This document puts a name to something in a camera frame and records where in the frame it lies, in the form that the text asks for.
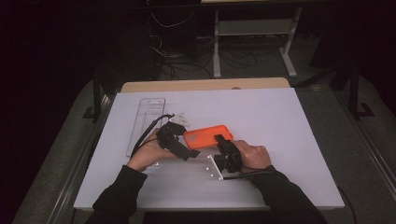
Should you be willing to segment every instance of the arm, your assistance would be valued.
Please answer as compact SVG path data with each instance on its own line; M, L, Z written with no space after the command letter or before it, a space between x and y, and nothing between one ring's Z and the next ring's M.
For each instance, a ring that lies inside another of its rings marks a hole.
M129 223L129 217L137 208L138 192L147 178L147 175L141 172L161 159L176 157L158 145L157 131L154 131L128 163L122 166L114 183L105 189L93 204L94 211L86 223Z
M326 219L303 191L275 169L265 147L252 147L245 141L235 141L234 144L242 154L241 172L248 173L257 169L273 172L269 175L255 175L251 182L259 189L279 223L326 223Z

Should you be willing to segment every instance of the hand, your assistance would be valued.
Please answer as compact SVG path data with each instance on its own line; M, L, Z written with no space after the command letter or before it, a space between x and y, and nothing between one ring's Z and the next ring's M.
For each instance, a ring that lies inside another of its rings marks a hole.
M154 132L152 132L152 134L142 143L142 146L126 164L127 166L135 169L136 171L143 172L157 161L177 157L172 152L160 147L156 134L158 130L159 129L155 129Z
M265 147L253 147L243 140L234 141L233 144L242 154L242 173L257 171L257 169L265 169L271 165L271 158Z

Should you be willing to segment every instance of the white tabletop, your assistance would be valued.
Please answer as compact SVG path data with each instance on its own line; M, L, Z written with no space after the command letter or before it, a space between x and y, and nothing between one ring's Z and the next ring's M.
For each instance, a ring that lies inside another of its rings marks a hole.
M74 206L91 209L111 185L125 156L139 102L165 98L165 112L184 113L189 130L226 125L234 139L267 147L273 165L321 209L344 207L332 175L294 89L158 91L119 93L93 154ZM202 149L196 159L161 161L145 172L137 205L148 210L255 210L265 208L260 192L246 179L218 181L206 168Z

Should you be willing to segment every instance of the orange phone case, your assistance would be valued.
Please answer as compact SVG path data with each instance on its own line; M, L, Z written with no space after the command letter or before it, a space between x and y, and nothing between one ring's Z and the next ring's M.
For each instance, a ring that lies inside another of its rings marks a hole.
M215 139L217 134L222 134L226 140L233 140L233 135L224 125L188 131L183 133L183 137L189 148L197 149L217 145L218 142Z

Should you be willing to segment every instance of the black jacket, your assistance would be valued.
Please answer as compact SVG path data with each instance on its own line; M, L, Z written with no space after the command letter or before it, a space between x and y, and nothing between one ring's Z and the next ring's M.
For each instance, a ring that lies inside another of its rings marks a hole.
M281 224L326 223L319 210L309 201L303 191L289 182L274 166L266 170L272 174L256 175L251 182L262 193L265 203L271 207L276 221ZM116 181L99 196L93 204L94 212L87 223L129 223L136 211L136 199L147 175L128 166L122 166Z

